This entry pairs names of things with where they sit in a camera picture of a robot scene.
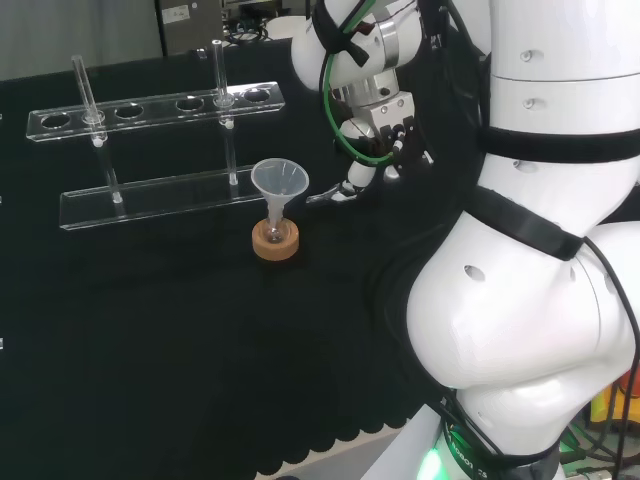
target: white plastic funnel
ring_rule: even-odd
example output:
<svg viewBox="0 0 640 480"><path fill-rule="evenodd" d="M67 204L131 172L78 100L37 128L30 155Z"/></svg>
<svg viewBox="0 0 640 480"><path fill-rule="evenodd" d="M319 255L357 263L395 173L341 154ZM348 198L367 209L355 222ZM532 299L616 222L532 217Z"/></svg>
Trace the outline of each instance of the white plastic funnel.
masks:
<svg viewBox="0 0 640 480"><path fill-rule="evenodd" d="M291 160L269 158L257 163L251 180L269 205L269 227L276 229L284 206L309 186L309 175Z"/></svg>

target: wall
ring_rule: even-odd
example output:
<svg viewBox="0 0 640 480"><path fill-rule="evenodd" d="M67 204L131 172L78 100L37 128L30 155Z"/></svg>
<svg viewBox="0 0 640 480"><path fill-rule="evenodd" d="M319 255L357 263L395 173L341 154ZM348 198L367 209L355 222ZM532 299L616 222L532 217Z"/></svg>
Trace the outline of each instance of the wall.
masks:
<svg viewBox="0 0 640 480"><path fill-rule="evenodd" d="M162 55L153 0L0 0L0 81Z"/></svg>
<svg viewBox="0 0 640 480"><path fill-rule="evenodd" d="M491 51L489 0L454 0L476 46L485 53Z"/></svg>

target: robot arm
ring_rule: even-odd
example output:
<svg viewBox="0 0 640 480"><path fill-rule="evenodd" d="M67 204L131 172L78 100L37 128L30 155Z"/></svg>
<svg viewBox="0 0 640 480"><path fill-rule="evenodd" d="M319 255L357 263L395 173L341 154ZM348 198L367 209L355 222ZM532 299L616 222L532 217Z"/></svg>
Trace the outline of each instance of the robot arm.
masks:
<svg viewBox="0 0 640 480"><path fill-rule="evenodd" d="M358 0L326 0L326 8L336 25L341 25ZM356 33L352 39L368 55L369 60L359 67L349 53L336 55L331 72L331 87L340 88L373 77L386 70L401 67L410 62L418 52L422 41L422 26L416 0L399 0L387 5L377 1L363 18L373 25L368 34ZM291 56L298 77L311 90L318 90L320 70L326 55L313 22L309 19L304 32L293 38Z"/></svg>
<svg viewBox="0 0 640 480"><path fill-rule="evenodd" d="M417 0L369 3L373 5L359 25L363 28L359 28L351 38L352 43L368 57L361 65L347 51L337 53L327 64L327 51L316 31L316 27L322 28L319 21L308 20L304 31L293 39L293 65L309 89L318 90L321 78L325 78L327 69L330 69L332 94L337 92L334 95L353 113L353 117L347 119L337 132L338 137L342 137L338 140L346 150L362 154L360 158L355 156L356 161L345 181L325 193L309 197L309 205L340 204L356 199L373 181L376 171L375 165L360 162L362 158L371 160L364 150L375 148L380 151L384 148L386 152L394 151L398 155L408 131L414 128L413 96L400 91L395 68L411 61L420 47L422 26ZM367 2L326 0L322 8L323 11L326 8L333 24L342 26L363 4ZM382 164L384 158L375 160ZM387 178L398 177L393 166L387 168L387 173Z"/></svg>
<svg viewBox="0 0 640 480"><path fill-rule="evenodd" d="M336 24L358 4L326 2ZM375 4L364 18L374 29L353 37L369 61L359 67L348 53L338 54L332 88L371 92L376 76L415 56L422 33L409 4ZM384 27L394 12L393 28ZM640 131L640 2L491 0L491 14L491 127L565 139ZM310 22L292 49L298 75L317 89L326 52ZM375 100L366 104L352 95L349 101L381 136L397 117L375 115L381 105L388 115L391 106ZM640 313L640 224L597 227L633 189L639 155L590 163L489 154L478 186L576 238L592 236ZM467 212L415 281L407 324L418 359L438 382L458 390L466 421L485 443L535 458L543 479L556 472L563 478L553 457L560 434L629 369L634 354L625 309L588 249L557 258ZM438 451L449 478L477 476L478 465L469 474L469 459L450 445L443 434Z"/></svg>

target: black tablecloth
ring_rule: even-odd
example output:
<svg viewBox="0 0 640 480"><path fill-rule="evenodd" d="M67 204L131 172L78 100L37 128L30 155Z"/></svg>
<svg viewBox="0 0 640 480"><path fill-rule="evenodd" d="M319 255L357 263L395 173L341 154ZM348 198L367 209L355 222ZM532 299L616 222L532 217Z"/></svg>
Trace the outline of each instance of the black tablecloth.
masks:
<svg viewBox="0 0 640 480"><path fill-rule="evenodd" d="M238 120L239 163L284 157L318 193L344 176L287 41L229 49L231 84L280 82L279 113ZM72 73L0 84L0 475L12 480L245 479L338 438L401 426L424 391L372 324L362 282L473 183L472 132L423 51L400 72L437 152L431 173L362 202L288 216L301 250L258 261L263 202L86 231L61 192L103 184L86 138L33 144L28 112L79 103ZM100 68L99 101L211 87L194 55ZM110 136L120 182L222 168L212 123Z"/></svg>

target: wooden stand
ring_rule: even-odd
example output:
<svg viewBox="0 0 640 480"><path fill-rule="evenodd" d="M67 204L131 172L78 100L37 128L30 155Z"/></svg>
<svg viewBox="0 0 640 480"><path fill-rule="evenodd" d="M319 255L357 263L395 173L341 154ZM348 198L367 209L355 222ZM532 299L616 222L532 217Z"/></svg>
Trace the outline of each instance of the wooden stand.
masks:
<svg viewBox="0 0 640 480"><path fill-rule="evenodd" d="M291 220L282 220L289 227L289 237L281 243L270 243L264 233L267 229L267 220L262 220L255 227L251 237L253 239L253 251L260 258L269 262L281 262L293 257L300 245L300 232L298 227Z"/></svg>

